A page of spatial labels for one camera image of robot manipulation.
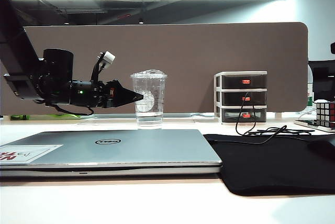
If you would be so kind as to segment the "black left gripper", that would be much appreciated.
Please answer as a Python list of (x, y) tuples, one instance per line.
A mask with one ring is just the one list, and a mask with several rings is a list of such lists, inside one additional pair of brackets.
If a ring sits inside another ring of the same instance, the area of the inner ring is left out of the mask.
[(131, 104), (142, 99), (142, 94), (124, 88), (118, 80), (107, 83), (73, 80), (69, 104), (90, 108), (110, 108)]

